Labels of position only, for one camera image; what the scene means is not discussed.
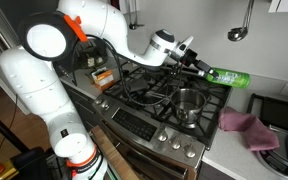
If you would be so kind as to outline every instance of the white wall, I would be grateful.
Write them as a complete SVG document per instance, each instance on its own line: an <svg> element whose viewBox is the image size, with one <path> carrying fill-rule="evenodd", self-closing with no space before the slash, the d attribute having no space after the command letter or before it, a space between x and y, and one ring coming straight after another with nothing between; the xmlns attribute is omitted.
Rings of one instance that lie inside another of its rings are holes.
<svg viewBox="0 0 288 180"><path fill-rule="evenodd" d="M247 0L142 0L130 48L144 51L152 32L167 29L177 40L194 36L190 48L214 67L288 80L288 13L268 13L267 0L255 0L248 36L240 42L227 32L240 27Z"/></svg>

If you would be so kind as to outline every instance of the cabinet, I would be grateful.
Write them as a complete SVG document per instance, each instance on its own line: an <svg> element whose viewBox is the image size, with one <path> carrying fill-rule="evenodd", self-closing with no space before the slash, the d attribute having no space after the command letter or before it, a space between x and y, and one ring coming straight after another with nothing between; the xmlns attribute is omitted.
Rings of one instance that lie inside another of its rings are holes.
<svg viewBox="0 0 288 180"><path fill-rule="evenodd" d="M68 96L72 100L87 131L101 124L101 117L93 108L94 100L76 89L62 83Z"/></svg>
<svg viewBox="0 0 288 180"><path fill-rule="evenodd" d="M269 12L288 12L288 0L272 0Z"/></svg>

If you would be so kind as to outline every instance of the pink cloth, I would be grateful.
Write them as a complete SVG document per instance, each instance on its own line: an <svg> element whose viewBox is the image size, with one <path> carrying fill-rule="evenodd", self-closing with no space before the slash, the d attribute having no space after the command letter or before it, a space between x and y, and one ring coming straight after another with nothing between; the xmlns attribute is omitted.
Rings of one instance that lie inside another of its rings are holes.
<svg viewBox="0 0 288 180"><path fill-rule="evenodd" d="M280 146L276 134L255 115L240 113L231 107L222 108L219 115L220 129L242 132L251 151L271 150Z"/></svg>

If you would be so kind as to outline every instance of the oven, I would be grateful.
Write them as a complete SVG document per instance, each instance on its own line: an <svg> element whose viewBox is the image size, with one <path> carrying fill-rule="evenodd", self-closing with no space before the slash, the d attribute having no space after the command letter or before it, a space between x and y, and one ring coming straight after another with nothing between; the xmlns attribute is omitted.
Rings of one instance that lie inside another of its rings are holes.
<svg viewBox="0 0 288 180"><path fill-rule="evenodd" d="M218 112L231 92L228 86L198 78L194 70L181 69L178 75L171 72L168 66L159 72L143 68L130 72L125 77L129 95L149 104L178 88L200 90L207 105L190 128L175 118L169 98L150 106L134 104L120 81L93 103L103 131L143 179L196 179L203 153L211 148L218 127Z"/></svg>

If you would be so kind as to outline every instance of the oven handle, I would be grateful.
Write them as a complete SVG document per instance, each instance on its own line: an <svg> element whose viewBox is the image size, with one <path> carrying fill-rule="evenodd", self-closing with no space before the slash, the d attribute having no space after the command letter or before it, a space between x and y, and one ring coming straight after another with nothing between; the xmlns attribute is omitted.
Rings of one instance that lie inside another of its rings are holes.
<svg viewBox="0 0 288 180"><path fill-rule="evenodd" d="M130 145L128 145L124 140L122 140L121 138L119 138L119 137L113 132L113 130L111 130L111 128L109 127L109 125L107 124L106 121L102 120L102 122L103 122L103 124L105 125L105 127L107 127L107 130L108 130L112 135L114 135L115 138L118 139L118 141L120 141L120 142L118 142L118 145L116 146L117 149L119 148L119 145L122 143L122 144L124 144L125 146L127 146L128 148L132 149L132 151L134 151L137 155L139 155L139 156L142 157L143 159L147 160L148 162L152 163L153 165L157 166L158 168L164 170L165 172L170 173L171 175L173 175L173 176L175 176L175 177L177 177L177 178L184 179L187 170L185 170L185 171L183 172L183 174L180 174L180 173L178 173L178 172L176 172L176 171L173 171L172 169L170 169L170 168L168 168L168 167L165 167L165 166L163 166L163 165L155 162L153 159L144 156L142 153L138 152L138 151L135 150L133 147L131 147Z"/></svg>

